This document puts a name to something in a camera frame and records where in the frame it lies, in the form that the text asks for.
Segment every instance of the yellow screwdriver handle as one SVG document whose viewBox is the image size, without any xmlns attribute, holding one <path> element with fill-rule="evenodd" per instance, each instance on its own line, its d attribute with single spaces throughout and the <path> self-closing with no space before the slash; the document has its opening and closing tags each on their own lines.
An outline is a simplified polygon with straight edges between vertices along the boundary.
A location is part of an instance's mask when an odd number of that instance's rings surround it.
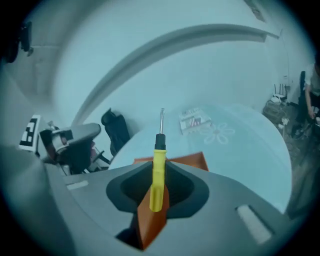
<svg viewBox="0 0 320 256">
<path fill-rule="evenodd" d="M 152 166 L 152 185 L 150 187 L 150 205 L 153 212 L 162 209 L 165 189 L 166 150 L 155 149 Z"/>
</svg>

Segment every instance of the white plastic part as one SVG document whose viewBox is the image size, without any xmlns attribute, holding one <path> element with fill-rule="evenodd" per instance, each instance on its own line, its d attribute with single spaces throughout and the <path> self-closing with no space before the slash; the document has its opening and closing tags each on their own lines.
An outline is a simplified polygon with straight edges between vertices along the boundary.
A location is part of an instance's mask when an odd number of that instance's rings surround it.
<svg viewBox="0 0 320 256">
<path fill-rule="evenodd" d="M 248 205 L 241 205 L 236 211 L 257 244 L 261 245 L 272 237 L 271 231 L 261 222 Z"/>
</svg>

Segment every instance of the black backpack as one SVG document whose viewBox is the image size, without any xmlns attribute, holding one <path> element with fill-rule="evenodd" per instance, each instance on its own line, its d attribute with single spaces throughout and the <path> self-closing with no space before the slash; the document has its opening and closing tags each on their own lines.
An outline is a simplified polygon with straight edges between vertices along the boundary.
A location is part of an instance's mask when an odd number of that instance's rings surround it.
<svg viewBox="0 0 320 256">
<path fill-rule="evenodd" d="M 111 108 L 101 117 L 101 123 L 108 134 L 111 155 L 115 156 L 130 140 L 126 120 L 122 114 L 116 116 Z"/>
</svg>

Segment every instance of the floor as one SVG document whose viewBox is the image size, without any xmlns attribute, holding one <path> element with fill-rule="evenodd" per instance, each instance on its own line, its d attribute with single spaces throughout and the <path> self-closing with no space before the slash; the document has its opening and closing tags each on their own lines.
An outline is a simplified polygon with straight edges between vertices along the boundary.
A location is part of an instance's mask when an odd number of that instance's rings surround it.
<svg viewBox="0 0 320 256">
<path fill-rule="evenodd" d="M 290 137 L 291 129 L 298 114 L 296 106 L 283 106 L 281 111 L 283 117 L 289 119 L 288 125 L 281 132 L 288 148 L 292 166 L 292 195 L 287 208 L 287 214 L 291 219 L 307 214 L 313 205 L 313 200 L 318 195 L 318 185 L 320 171 L 320 147 L 319 141 L 308 129 L 301 139 Z"/>
</svg>

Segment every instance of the desk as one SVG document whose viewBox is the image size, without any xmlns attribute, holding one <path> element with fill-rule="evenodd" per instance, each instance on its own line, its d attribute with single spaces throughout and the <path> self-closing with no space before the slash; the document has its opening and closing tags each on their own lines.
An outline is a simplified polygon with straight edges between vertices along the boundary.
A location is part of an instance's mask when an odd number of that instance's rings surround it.
<svg viewBox="0 0 320 256">
<path fill-rule="evenodd" d="M 179 114 L 199 107 L 211 117 L 211 128 L 182 135 Z M 151 157 L 159 121 L 135 134 L 113 159 L 109 170 Z M 167 158 L 203 152 L 209 171 L 234 179 L 284 213 L 292 189 L 288 149 L 276 127 L 262 114 L 242 105 L 185 106 L 165 112 L 163 132 Z"/>
</svg>

